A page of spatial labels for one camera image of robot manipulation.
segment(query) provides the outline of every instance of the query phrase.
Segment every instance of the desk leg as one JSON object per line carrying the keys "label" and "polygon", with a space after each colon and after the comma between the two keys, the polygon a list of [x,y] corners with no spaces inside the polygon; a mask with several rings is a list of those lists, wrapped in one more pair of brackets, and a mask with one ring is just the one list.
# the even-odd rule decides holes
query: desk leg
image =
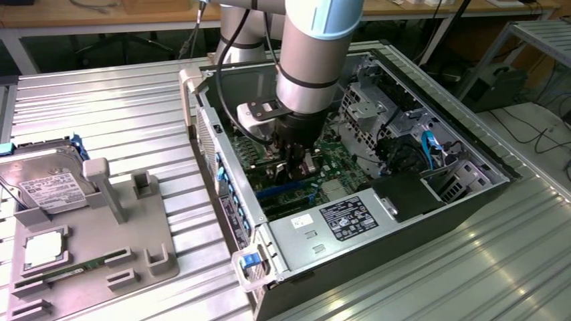
{"label": "desk leg", "polygon": [[428,48],[427,51],[424,52],[424,55],[422,56],[420,59],[420,65],[424,65],[428,62],[430,56],[432,55],[432,53],[435,52],[438,43],[440,42],[440,40],[443,39],[446,30],[450,27],[450,23],[452,22],[452,18],[454,16],[451,15],[450,17],[443,19],[443,22],[440,24],[440,27],[438,27],[436,33],[435,33],[435,37],[432,38],[432,41],[428,44]]}
{"label": "desk leg", "polygon": [[20,41],[16,29],[0,29],[0,38],[23,75],[37,74],[37,67]]}
{"label": "desk leg", "polygon": [[[550,19],[551,15],[554,14],[554,11],[555,10],[552,10],[552,9],[546,10],[543,12],[543,14],[539,16],[538,20],[547,20],[547,19]],[[514,61],[516,60],[519,54],[522,53],[522,51],[524,50],[526,47],[527,47],[527,43],[524,43],[516,50],[514,50],[512,53],[510,53],[510,55],[506,57],[506,59],[504,59],[503,62],[506,64],[511,65],[514,63]]]}

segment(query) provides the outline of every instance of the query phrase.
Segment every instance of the wooden desk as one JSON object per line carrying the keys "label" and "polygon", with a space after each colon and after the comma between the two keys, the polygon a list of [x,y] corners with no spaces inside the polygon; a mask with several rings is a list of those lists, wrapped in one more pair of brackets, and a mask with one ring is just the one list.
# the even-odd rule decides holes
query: wooden desk
{"label": "wooden desk", "polygon": [[[540,19],[547,19],[554,9],[558,8],[558,4],[554,0],[539,1],[544,11]],[[454,5],[440,6],[438,10],[436,17],[443,18],[443,23],[422,62],[426,62],[432,54],[450,26],[462,0],[456,0],[456,2]],[[0,39],[23,74],[37,73],[36,66],[20,42],[23,37],[191,29],[195,27],[197,11],[193,7],[189,11],[183,12],[128,15],[121,7],[113,7],[109,8],[108,14],[103,14],[72,5],[68,0],[36,0],[36,4],[32,6],[9,6],[3,9],[0,9],[0,24],[4,25],[4,29],[0,29]],[[436,7],[424,4],[412,5],[404,2],[402,5],[396,5],[390,0],[366,0],[363,20],[426,19],[434,16],[435,10]],[[498,8],[486,0],[472,0],[463,16],[522,15],[528,10],[528,7]],[[219,26],[220,7],[212,4],[207,7],[200,27]]]}
{"label": "wooden desk", "polygon": [[[92,9],[72,5],[68,0],[36,0],[31,6],[7,7],[4,15],[0,16],[0,21],[8,28],[196,21],[196,6],[196,2],[192,2],[188,11],[128,15],[123,6],[108,8],[109,13],[103,14]],[[203,21],[219,20],[220,7],[209,5],[205,8]]]}

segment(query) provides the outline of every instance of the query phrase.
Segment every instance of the metal case frame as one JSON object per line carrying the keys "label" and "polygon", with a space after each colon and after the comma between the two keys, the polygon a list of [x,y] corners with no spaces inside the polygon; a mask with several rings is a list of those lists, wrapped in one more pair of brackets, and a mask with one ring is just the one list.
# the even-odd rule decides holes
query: metal case frame
{"label": "metal case frame", "polygon": [[[216,110],[211,108],[208,103],[208,89],[200,91],[197,93],[200,108],[197,109],[197,122],[195,126],[197,142],[195,143],[197,143],[200,153],[205,156],[204,165],[207,171],[203,171],[203,176],[205,181],[213,181],[212,188],[219,191],[220,185],[213,179],[217,171],[216,164],[219,163],[227,169],[225,174],[228,175],[228,181],[239,186],[236,189],[237,204],[245,204],[245,206],[241,207],[245,213],[245,220],[249,222],[251,226],[256,227],[256,232],[252,235],[251,241],[253,241],[255,247],[261,250],[271,268],[275,269],[273,282],[271,282],[269,285],[257,284],[255,287],[249,288],[249,290],[255,290],[252,303],[256,305],[256,318],[259,320],[265,320],[275,316],[286,309],[307,301],[310,298],[451,231],[483,205],[499,196],[508,187],[510,181],[519,176],[512,168],[504,164],[499,156],[495,155],[488,146],[470,133],[466,127],[440,107],[439,103],[423,89],[418,87],[407,75],[378,51],[359,51],[351,54],[371,54],[379,59],[394,77],[396,77],[402,85],[407,87],[407,90],[410,90],[415,97],[431,107],[439,117],[446,120],[447,125],[450,125],[456,132],[463,134],[471,147],[474,147],[478,154],[483,155],[484,159],[502,173],[506,180],[492,188],[471,195],[463,202],[454,204],[454,206],[446,206],[435,211],[436,213],[430,213],[420,219],[410,220],[414,222],[410,222],[410,224],[404,225],[399,230],[380,235],[352,248],[343,250],[334,258],[316,261],[315,264],[306,269],[291,271],[279,248],[279,242],[272,234],[273,222],[268,224],[245,174],[241,170],[239,160],[233,154],[229,140],[221,129],[223,126]],[[271,68],[271,64],[257,62],[253,64],[235,64],[227,66],[225,72],[236,73],[240,72],[243,68],[249,68],[252,66],[268,66]],[[203,69],[205,77],[212,76],[212,73],[213,71],[211,68]],[[216,195],[217,192],[212,191],[211,196],[216,197]],[[224,222],[228,223],[228,217],[223,212],[224,211],[217,213],[217,215],[223,225],[225,225]],[[228,226],[224,228],[227,230],[225,235],[232,235],[232,233],[228,233],[227,227]],[[227,241],[229,243],[236,242],[236,240],[228,236]],[[248,285],[251,286],[251,284],[243,282],[241,279],[240,282],[245,288],[248,288]]]}

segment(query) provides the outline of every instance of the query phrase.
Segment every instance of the hard drive label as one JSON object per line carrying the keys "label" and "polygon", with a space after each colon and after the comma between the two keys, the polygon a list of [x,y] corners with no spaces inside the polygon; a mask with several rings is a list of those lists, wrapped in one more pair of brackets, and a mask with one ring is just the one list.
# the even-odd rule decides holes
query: hard drive label
{"label": "hard drive label", "polygon": [[319,212],[339,241],[346,241],[379,226],[358,196],[320,209]]}
{"label": "hard drive label", "polygon": [[228,219],[228,223],[231,224],[231,230],[237,246],[240,249],[243,249],[245,246],[248,246],[248,237],[245,236],[244,230],[241,229],[240,217],[229,196],[220,197],[220,205],[223,206],[224,214]]}
{"label": "hard drive label", "polygon": [[53,209],[85,200],[71,173],[21,182],[20,186],[41,209]]}

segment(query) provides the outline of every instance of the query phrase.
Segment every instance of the motherboard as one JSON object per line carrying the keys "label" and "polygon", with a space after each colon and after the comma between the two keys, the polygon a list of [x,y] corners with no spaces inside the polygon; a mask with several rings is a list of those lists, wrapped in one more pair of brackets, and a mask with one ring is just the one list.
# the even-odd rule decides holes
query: motherboard
{"label": "motherboard", "polygon": [[318,173],[283,185],[277,185],[267,175],[267,171],[280,162],[279,151],[272,146],[252,142],[245,136],[229,134],[228,138],[271,221],[351,195],[371,179],[351,158],[335,129],[324,130],[314,146]]}

